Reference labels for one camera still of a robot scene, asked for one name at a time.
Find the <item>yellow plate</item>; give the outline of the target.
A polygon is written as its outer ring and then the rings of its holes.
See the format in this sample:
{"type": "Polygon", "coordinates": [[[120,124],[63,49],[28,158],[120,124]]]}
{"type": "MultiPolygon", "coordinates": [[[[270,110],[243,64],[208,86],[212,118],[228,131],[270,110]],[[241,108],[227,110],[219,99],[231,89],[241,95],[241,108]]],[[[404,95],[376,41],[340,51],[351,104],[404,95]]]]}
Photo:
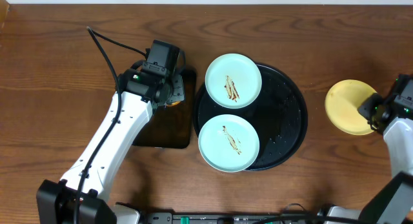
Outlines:
{"type": "Polygon", "coordinates": [[[333,85],[325,98],[329,120],[343,132],[363,136],[373,132],[358,108],[376,91],[368,84],[346,79],[333,85]]]}

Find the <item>orange green sponge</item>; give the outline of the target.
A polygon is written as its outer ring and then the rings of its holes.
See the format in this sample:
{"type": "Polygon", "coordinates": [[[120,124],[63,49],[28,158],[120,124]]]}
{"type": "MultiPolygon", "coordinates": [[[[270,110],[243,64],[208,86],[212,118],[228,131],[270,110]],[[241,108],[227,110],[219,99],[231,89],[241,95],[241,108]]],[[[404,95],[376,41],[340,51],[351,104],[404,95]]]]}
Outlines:
{"type": "Polygon", "coordinates": [[[174,102],[171,102],[171,103],[167,103],[165,106],[166,107],[174,107],[174,106],[180,104],[180,102],[181,101],[174,101],[174,102]]]}

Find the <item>mint green plate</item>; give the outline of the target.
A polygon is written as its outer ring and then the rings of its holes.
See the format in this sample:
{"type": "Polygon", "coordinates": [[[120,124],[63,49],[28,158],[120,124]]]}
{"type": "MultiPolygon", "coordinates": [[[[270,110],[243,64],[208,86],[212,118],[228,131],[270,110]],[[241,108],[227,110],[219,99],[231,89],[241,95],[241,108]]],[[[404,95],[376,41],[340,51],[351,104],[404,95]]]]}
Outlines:
{"type": "Polygon", "coordinates": [[[240,172],[255,162],[259,153],[259,137],[245,119],[223,114],[209,119],[198,135],[203,159],[222,172],[240,172]]]}
{"type": "Polygon", "coordinates": [[[244,108],[252,104],[261,91],[261,72],[247,56],[224,54],[208,66],[205,87],[218,105],[230,109],[244,108]]]}

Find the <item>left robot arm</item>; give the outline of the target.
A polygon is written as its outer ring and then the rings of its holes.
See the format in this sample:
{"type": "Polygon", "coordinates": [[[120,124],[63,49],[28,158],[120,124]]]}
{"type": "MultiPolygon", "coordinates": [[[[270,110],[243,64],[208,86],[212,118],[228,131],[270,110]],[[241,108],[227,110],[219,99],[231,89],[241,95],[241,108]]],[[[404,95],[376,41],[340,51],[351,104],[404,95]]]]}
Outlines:
{"type": "Polygon", "coordinates": [[[36,194],[41,223],[138,223],[129,205],[107,202],[126,153],[157,107],[185,98],[185,53],[155,40],[144,60],[115,77],[116,92],[97,132],[60,181],[44,180],[36,194]]]}

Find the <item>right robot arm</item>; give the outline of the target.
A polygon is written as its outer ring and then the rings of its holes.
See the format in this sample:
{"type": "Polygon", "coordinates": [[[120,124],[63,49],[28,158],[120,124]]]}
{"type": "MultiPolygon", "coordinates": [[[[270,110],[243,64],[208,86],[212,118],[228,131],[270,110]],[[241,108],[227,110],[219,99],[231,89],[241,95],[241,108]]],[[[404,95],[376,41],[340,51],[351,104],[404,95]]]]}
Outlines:
{"type": "Polygon", "coordinates": [[[412,209],[412,76],[400,74],[388,96],[372,94],[358,112],[383,136],[391,181],[362,209],[364,223],[402,223],[412,209]]]}

